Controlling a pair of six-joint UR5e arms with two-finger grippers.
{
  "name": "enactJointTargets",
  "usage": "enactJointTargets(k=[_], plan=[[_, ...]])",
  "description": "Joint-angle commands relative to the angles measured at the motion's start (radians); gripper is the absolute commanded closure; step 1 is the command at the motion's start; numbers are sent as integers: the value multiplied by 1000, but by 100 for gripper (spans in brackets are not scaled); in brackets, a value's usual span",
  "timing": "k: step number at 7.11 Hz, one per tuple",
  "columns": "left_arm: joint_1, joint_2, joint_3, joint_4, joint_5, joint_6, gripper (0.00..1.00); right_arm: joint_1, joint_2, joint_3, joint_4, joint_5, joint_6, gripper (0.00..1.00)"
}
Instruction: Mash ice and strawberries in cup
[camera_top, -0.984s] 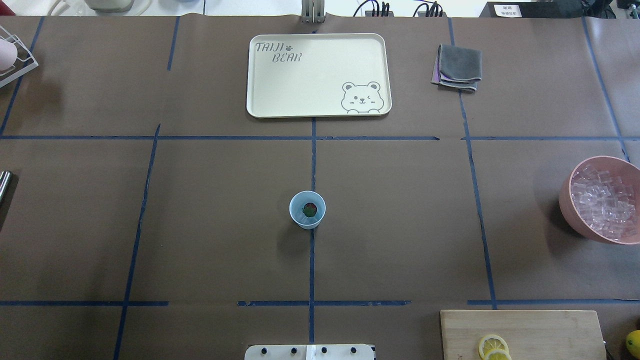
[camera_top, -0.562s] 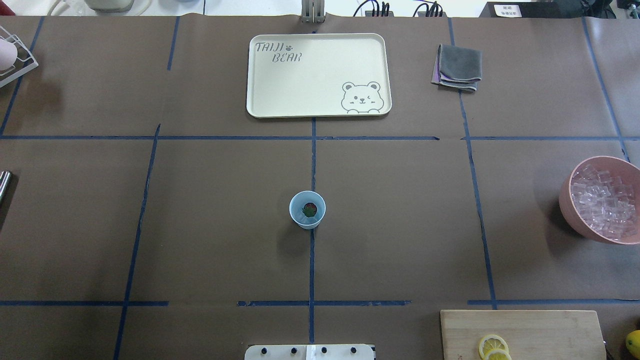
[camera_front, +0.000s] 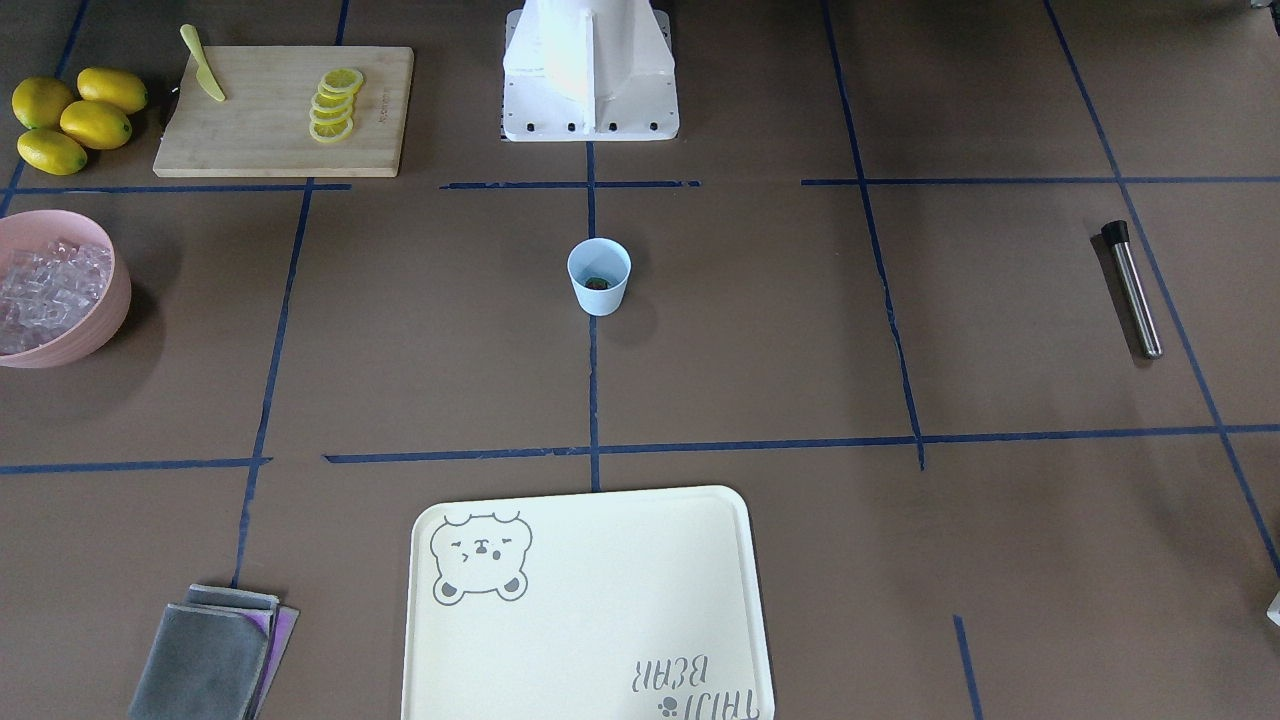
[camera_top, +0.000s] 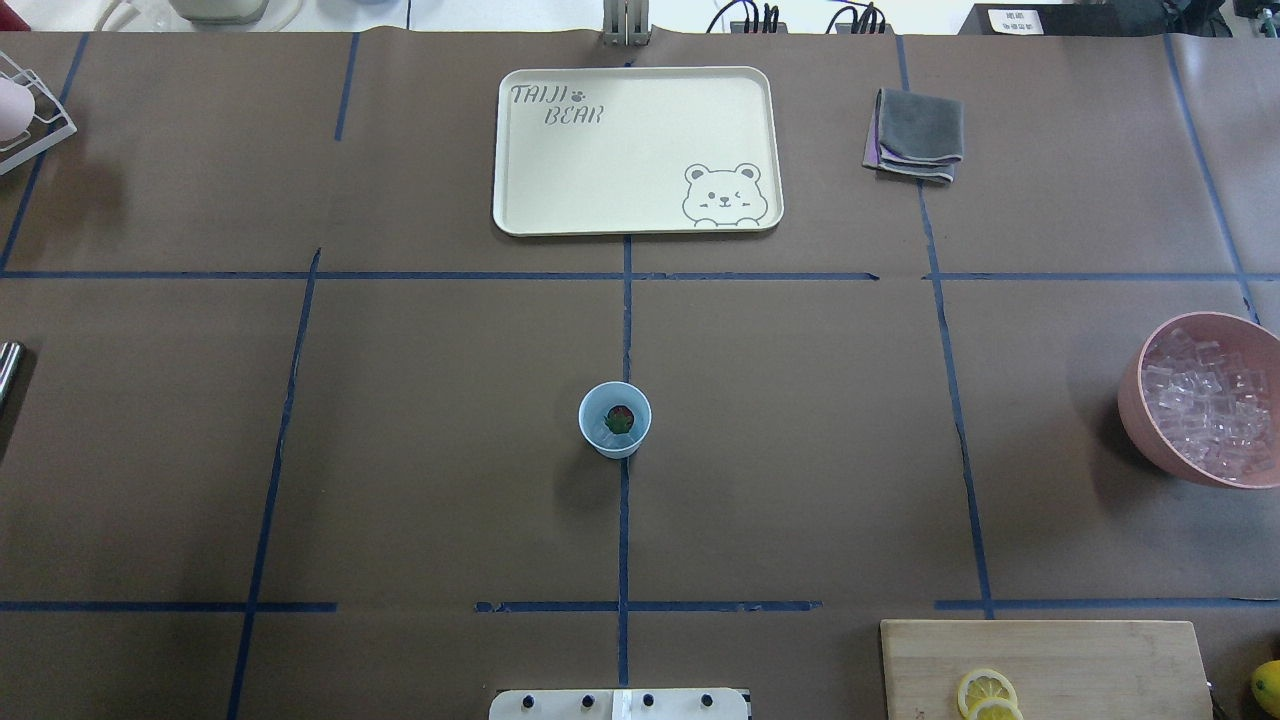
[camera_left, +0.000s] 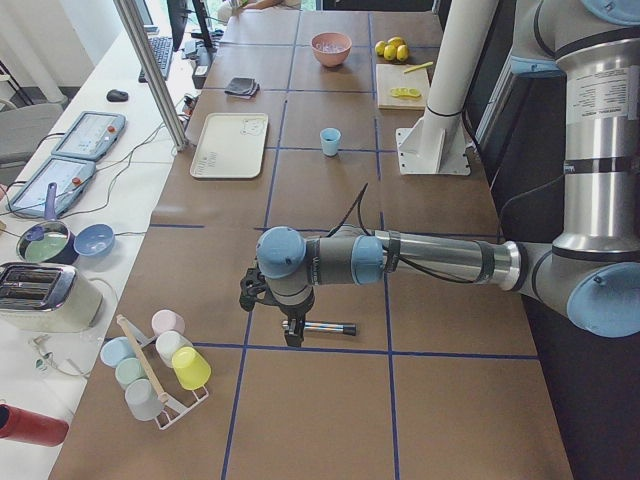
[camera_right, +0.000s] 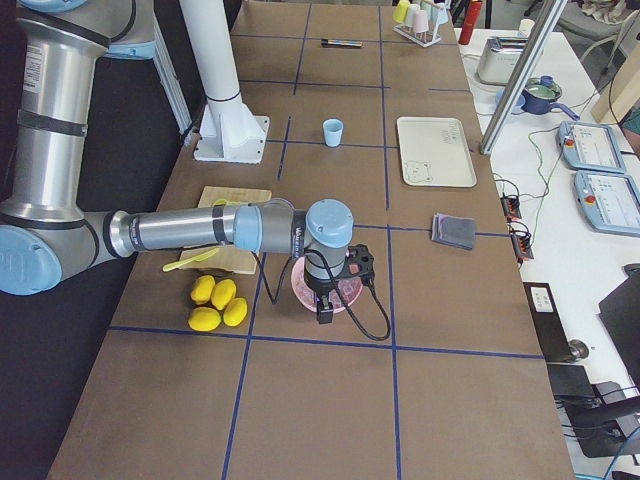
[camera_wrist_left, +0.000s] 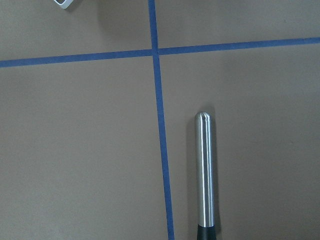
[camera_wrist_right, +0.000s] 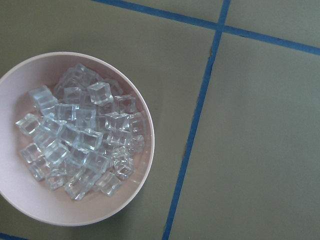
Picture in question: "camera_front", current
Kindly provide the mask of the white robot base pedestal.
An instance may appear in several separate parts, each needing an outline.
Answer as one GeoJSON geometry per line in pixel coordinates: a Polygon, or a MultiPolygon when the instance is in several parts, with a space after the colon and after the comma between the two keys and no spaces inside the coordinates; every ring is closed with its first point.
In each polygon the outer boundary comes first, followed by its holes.
{"type": "Polygon", "coordinates": [[[506,17],[502,65],[506,141],[678,135],[669,15],[649,1],[526,1],[506,17]]]}

